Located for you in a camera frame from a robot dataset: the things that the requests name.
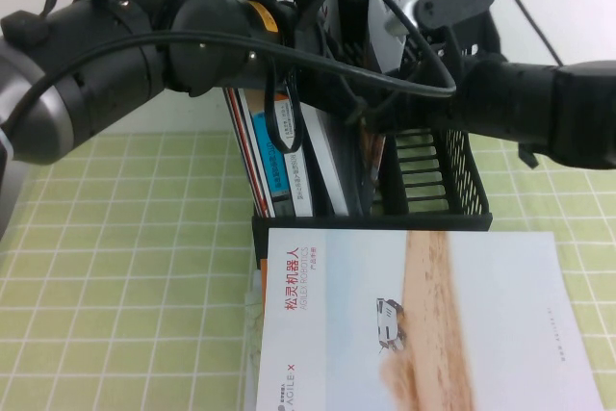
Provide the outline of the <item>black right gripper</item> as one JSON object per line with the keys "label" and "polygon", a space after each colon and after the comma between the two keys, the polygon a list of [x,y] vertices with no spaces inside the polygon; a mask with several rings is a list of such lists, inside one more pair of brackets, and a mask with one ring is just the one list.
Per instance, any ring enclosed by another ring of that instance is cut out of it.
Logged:
{"label": "black right gripper", "polygon": [[468,53],[460,45],[452,27],[436,33],[441,42],[437,52],[456,85],[456,93],[447,98],[420,96],[393,91],[370,109],[370,128],[378,133],[395,133],[412,128],[436,127],[454,118],[456,98],[462,95],[463,78],[469,66],[464,63]]}

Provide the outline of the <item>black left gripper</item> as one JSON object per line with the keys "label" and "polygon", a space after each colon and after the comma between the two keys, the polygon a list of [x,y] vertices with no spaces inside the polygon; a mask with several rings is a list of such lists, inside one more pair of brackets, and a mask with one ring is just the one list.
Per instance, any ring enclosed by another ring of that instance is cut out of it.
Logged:
{"label": "black left gripper", "polygon": [[264,87],[283,82],[298,70],[298,64],[283,60],[261,49],[257,42],[298,50],[309,39],[295,34],[296,7],[275,0],[226,0],[232,22],[227,32],[244,47],[224,46],[224,85],[226,87]]}

